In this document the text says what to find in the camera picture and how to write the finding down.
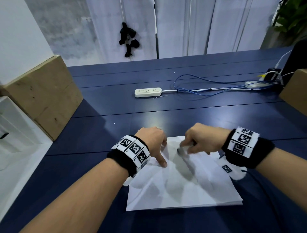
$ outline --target cardboard box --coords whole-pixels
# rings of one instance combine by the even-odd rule
[[[279,97],[307,116],[307,69],[298,69]]]
[[[83,97],[61,56],[53,56],[0,86],[49,137],[57,139]]]

